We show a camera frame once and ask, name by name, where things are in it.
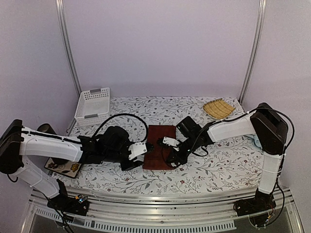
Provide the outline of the light blue towel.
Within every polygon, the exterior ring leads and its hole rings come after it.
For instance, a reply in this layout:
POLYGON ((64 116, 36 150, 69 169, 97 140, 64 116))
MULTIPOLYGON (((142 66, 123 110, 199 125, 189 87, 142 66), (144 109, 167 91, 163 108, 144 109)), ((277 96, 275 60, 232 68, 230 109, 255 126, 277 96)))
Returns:
POLYGON ((259 138, 258 138, 258 136, 256 134, 251 134, 251 135, 249 135, 249 137, 253 139, 254 144, 255 144, 256 147, 262 148, 261 143, 259 141, 259 138))

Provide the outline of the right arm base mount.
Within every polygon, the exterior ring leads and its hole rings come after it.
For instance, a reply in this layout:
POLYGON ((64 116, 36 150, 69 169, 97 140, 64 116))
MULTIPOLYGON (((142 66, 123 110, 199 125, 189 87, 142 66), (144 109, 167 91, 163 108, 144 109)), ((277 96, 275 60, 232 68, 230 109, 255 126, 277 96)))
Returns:
POLYGON ((256 192, 253 198, 241 199, 234 202, 233 209, 237 216, 251 215, 262 211, 272 210, 276 207, 273 194, 256 192))

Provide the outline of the floral patterned table mat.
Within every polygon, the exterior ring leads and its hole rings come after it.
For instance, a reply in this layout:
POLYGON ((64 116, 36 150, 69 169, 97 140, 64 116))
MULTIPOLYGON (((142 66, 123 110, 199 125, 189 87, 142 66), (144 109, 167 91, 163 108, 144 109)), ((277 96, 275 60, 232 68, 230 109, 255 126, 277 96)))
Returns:
MULTIPOLYGON (((108 125, 119 125, 132 141, 145 137, 147 125, 177 125, 186 116, 204 126, 210 97, 112 97, 108 125)), ((53 173, 66 186, 143 195, 198 194, 257 187, 264 155, 252 138, 237 136, 191 154, 186 164, 167 170, 122 171, 118 163, 83 165, 75 179, 53 173)))

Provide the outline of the floral square ceramic plate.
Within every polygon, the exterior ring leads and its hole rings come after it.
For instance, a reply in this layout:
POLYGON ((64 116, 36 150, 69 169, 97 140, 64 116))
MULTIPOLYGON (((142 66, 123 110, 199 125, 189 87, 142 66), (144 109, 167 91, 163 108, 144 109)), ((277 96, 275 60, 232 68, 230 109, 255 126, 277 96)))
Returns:
POLYGON ((49 171, 55 172, 57 174, 64 175, 69 178, 75 179, 81 169, 82 165, 77 162, 71 162, 68 161, 63 165, 57 165, 52 158, 49 158, 45 165, 44 168, 46 168, 49 171))

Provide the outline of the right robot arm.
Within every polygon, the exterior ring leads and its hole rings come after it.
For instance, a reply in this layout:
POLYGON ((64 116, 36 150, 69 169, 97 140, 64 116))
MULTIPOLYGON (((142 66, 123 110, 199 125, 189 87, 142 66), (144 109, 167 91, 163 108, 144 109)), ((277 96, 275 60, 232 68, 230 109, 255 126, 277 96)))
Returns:
POLYGON ((252 136, 264 155, 258 185, 260 194, 251 202, 253 210, 261 212, 270 204, 268 194, 273 192, 281 173, 282 159, 292 141, 287 138, 289 128, 294 128, 291 119, 263 102, 257 108, 234 119, 211 121, 204 127, 188 116, 177 124, 177 129, 186 140, 178 141, 165 136, 158 142, 173 148, 166 163, 178 166, 185 164, 188 156, 195 153, 198 148, 236 136, 252 136))

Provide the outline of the left aluminium frame post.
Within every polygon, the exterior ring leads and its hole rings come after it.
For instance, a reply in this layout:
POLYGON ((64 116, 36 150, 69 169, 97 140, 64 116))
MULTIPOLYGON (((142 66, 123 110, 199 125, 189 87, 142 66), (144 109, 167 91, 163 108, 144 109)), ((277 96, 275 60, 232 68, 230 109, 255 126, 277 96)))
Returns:
POLYGON ((73 58, 73 54, 72 54, 72 50, 70 46, 69 33, 68 33, 66 18, 65 18, 64 3, 62 0, 56 0, 55 5, 56 5, 56 11, 57 11, 57 16, 58 16, 61 36, 62 36, 62 40, 64 44, 64 50, 65 50, 66 58, 68 61, 73 85, 74 85, 77 95, 80 96, 82 89, 81 89, 80 81, 78 79, 78 74, 77 74, 77 70, 75 67, 74 58, 73 58))

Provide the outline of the white perforated plastic basket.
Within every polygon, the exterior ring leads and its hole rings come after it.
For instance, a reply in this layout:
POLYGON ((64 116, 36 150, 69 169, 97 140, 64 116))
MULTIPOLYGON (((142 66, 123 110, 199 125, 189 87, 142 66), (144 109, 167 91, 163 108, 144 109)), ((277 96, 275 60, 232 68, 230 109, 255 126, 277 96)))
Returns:
POLYGON ((101 124, 109 117, 109 87, 81 92, 74 116, 79 126, 101 124))

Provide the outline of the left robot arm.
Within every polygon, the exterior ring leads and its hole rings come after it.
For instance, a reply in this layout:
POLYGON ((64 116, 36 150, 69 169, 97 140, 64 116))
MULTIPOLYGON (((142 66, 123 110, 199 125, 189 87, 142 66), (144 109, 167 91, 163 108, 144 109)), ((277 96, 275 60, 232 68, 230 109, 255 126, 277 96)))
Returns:
POLYGON ((72 207, 64 185, 50 178, 29 156, 56 158, 80 164, 120 163, 122 170, 142 164, 137 157, 147 152, 147 143, 132 142, 126 130, 110 126, 103 134, 66 137, 34 131, 15 119, 0 138, 0 171, 24 180, 53 200, 62 211, 72 207))

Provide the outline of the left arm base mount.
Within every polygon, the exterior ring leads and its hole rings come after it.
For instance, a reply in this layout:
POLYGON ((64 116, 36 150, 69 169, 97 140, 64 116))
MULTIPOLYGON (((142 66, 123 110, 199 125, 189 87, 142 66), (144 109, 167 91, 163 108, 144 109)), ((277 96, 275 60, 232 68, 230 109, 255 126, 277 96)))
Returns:
POLYGON ((82 197, 73 198, 63 194, 59 194, 54 198, 48 199, 47 206, 55 210, 86 216, 89 210, 90 202, 82 197))

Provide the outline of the woven bamboo tray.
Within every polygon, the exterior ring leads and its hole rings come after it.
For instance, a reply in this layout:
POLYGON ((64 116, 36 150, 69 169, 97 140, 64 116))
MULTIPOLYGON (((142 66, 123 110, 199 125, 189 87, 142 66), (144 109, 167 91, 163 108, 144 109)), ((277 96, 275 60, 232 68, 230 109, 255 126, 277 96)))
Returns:
POLYGON ((225 102, 222 98, 209 101, 203 105, 203 110, 214 119, 225 119, 231 115, 236 108, 225 102))

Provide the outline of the black cylindrical cup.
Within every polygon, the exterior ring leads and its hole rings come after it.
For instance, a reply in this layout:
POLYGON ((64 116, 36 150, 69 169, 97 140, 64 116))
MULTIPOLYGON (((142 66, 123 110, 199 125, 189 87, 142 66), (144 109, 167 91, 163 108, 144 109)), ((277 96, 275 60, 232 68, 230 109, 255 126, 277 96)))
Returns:
POLYGON ((37 131, 49 134, 56 134, 55 130, 48 123, 44 123, 37 128, 37 131))

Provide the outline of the dark red towel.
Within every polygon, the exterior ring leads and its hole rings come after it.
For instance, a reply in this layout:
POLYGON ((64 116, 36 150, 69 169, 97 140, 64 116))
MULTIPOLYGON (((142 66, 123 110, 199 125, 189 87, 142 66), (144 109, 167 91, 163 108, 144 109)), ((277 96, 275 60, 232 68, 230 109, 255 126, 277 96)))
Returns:
POLYGON ((154 150, 145 154, 144 170, 172 170, 165 162, 172 148, 162 144, 164 137, 176 139, 176 127, 173 125, 149 125, 147 142, 154 146, 154 150))

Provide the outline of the front aluminium rail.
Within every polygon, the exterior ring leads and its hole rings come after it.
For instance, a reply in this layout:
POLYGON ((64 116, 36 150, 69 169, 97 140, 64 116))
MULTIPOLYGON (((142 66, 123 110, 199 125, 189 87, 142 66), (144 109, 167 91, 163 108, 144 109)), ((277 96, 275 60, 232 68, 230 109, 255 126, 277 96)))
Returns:
POLYGON ((304 233, 287 187, 276 189, 276 210, 266 227, 252 225, 259 214, 238 216, 234 202, 252 198, 254 188, 220 193, 143 195, 97 192, 68 187, 68 194, 88 196, 86 216, 72 217, 76 233, 304 233))

